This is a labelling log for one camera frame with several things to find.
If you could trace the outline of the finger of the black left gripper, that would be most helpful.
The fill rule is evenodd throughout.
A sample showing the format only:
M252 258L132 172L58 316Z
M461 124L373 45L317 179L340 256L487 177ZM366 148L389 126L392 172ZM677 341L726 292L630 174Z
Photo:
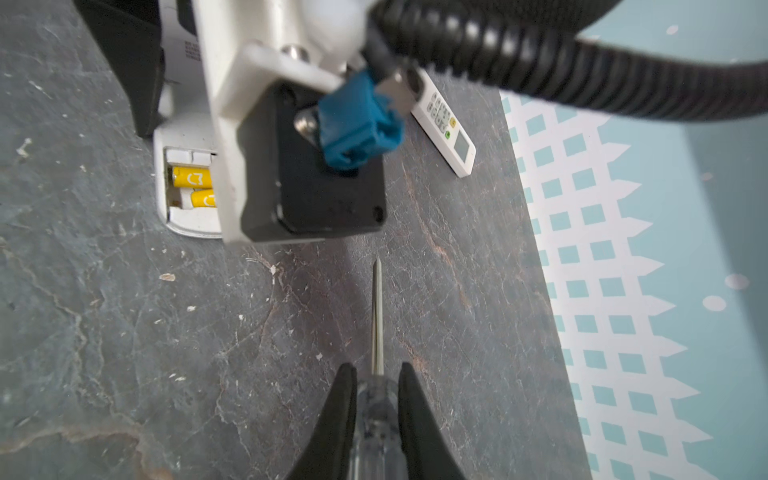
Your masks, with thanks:
M150 137L159 122L165 57L157 0L75 0L78 14L125 95L134 129Z

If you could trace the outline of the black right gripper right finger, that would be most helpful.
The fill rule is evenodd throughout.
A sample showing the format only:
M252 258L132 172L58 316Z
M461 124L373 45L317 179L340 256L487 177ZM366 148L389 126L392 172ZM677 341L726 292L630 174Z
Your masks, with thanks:
M402 363L398 377L398 422L410 480L465 479L408 362Z

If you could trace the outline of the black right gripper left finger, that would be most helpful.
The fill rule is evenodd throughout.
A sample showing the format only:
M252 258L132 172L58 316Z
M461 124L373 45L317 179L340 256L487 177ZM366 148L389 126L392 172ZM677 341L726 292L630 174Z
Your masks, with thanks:
M287 479L348 478L357 413L357 369L343 363L335 375L306 448Z

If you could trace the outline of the clear handle screwdriver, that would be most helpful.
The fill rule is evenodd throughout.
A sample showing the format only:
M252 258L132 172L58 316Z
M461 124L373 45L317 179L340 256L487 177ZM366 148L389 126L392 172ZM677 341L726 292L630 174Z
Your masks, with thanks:
M373 264L371 373L358 381L350 479L406 479L398 421L397 384L384 370L382 264Z

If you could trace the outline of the large white remote control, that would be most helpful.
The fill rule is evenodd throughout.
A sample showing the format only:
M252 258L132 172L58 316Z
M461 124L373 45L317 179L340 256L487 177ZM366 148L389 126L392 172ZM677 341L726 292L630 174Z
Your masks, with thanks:
M165 73L159 102L159 125L153 132L156 210L161 223L174 233L219 239L216 207L195 205L194 193L205 191L174 184L174 171L198 174L216 158L201 51L189 1L161 1L161 47Z

